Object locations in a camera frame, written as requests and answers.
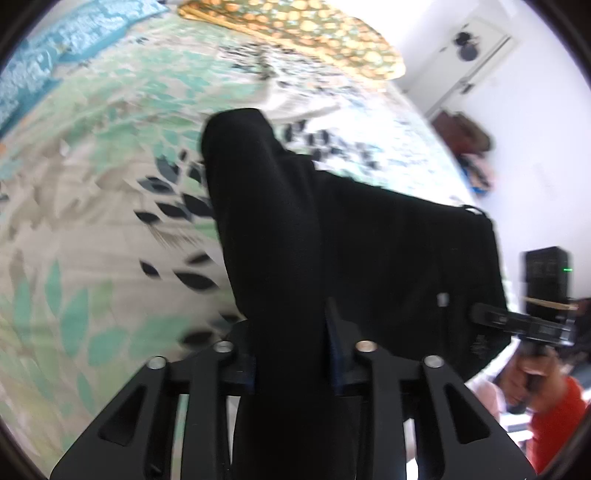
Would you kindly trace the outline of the orange sleeve right forearm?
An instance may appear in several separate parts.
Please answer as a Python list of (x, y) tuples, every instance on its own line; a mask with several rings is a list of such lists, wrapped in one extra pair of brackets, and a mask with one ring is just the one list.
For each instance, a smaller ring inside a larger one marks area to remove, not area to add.
[(582, 395), (579, 383), (567, 377), (566, 391), (558, 404), (545, 413), (532, 416), (532, 438), (528, 442), (527, 457), (537, 473), (550, 464), (584, 418), (589, 404)]

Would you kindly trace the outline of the person right hand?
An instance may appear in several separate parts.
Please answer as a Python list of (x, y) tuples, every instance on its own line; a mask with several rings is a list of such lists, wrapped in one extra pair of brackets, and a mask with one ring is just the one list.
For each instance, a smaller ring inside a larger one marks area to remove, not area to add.
[(542, 354), (527, 354), (519, 347), (503, 369), (501, 389), (507, 406), (524, 405), (533, 413), (547, 413), (567, 392), (557, 352), (546, 346)]

